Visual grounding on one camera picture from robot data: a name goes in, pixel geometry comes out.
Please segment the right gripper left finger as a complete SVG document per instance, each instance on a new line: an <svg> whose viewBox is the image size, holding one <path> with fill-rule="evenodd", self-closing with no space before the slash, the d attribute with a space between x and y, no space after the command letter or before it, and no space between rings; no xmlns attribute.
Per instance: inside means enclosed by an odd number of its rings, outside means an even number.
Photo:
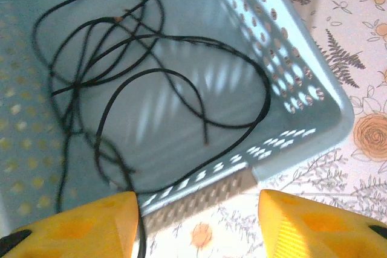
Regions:
<svg viewBox="0 0 387 258"><path fill-rule="evenodd" d="M1 238L1 257L131 257L137 197L123 192L25 225Z"/></svg>

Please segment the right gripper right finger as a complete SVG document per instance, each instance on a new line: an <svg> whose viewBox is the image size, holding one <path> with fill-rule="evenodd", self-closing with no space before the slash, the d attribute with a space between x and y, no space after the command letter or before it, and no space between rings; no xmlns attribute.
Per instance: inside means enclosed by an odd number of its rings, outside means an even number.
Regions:
<svg viewBox="0 0 387 258"><path fill-rule="evenodd" d="M386 224L277 190L261 190L267 257L386 257Z"/></svg>

